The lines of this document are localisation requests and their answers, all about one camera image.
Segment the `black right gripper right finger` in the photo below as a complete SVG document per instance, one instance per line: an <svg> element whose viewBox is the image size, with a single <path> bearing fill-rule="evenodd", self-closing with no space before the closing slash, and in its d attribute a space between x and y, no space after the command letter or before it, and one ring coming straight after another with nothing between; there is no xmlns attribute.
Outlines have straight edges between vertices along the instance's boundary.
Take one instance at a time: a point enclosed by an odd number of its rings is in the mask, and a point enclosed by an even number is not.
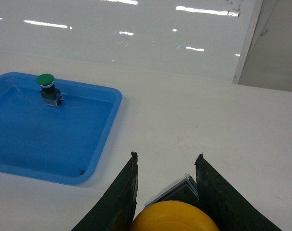
<svg viewBox="0 0 292 231"><path fill-rule="evenodd" d="M221 231L279 231L200 154L195 161L200 208Z"/></svg>

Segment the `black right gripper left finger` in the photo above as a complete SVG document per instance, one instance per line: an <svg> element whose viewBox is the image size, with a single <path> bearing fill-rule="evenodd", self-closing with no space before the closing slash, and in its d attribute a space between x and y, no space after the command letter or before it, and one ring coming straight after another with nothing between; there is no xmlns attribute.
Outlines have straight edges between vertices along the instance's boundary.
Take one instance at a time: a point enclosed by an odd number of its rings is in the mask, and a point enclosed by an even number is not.
<svg viewBox="0 0 292 231"><path fill-rule="evenodd" d="M112 184L72 229L74 231L128 231L135 215L138 192L138 154L131 158Z"/></svg>

